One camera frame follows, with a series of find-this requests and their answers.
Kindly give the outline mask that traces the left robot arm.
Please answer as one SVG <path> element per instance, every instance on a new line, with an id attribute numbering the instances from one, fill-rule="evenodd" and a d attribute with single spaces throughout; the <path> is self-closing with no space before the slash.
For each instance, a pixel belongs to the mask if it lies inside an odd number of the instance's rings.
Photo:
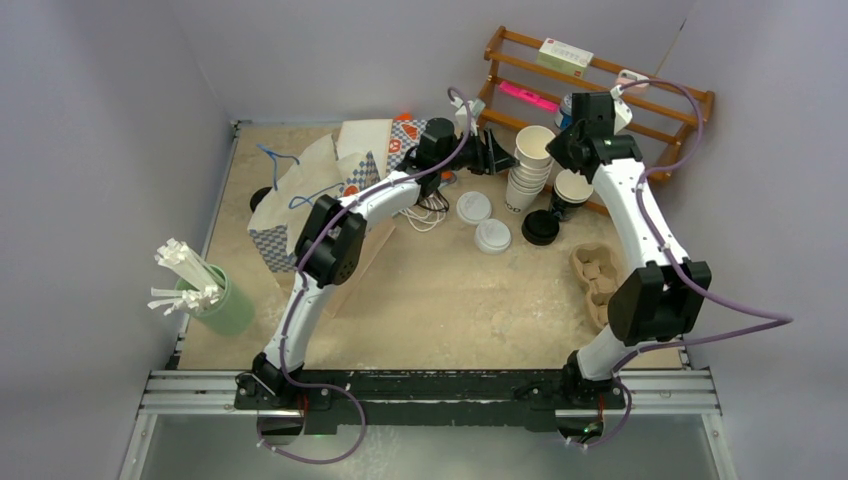
<path id="1" fill-rule="evenodd" d="M 319 196 L 294 246 L 295 276 L 287 306 L 274 335 L 252 362 L 247 375 L 255 384 L 247 393 L 284 409 L 307 388 L 299 376 L 310 337 L 337 286 L 353 275 L 371 229 L 435 192 L 445 171 L 494 175 L 516 163 L 491 131 L 456 136 L 452 121 L 434 118 L 384 179 L 338 199 Z"/>

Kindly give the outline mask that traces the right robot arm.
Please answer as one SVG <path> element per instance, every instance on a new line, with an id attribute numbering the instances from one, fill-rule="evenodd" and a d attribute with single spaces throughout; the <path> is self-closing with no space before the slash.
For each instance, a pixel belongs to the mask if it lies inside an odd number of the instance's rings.
<path id="1" fill-rule="evenodd" d="M 612 390 L 623 359 L 690 332 L 703 299 L 687 283 L 708 288 L 712 280 L 708 265 L 691 260 L 665 223 L 641 151 L 622 131 L 627 110 L 612 93 L 574 94 L 570 125 L 546 146 L 560 166 L 584 176 L 601 197 L 629 269 L 609 300 L 607 325 L 563 367 L 561 392 L 576 407 Z"/>

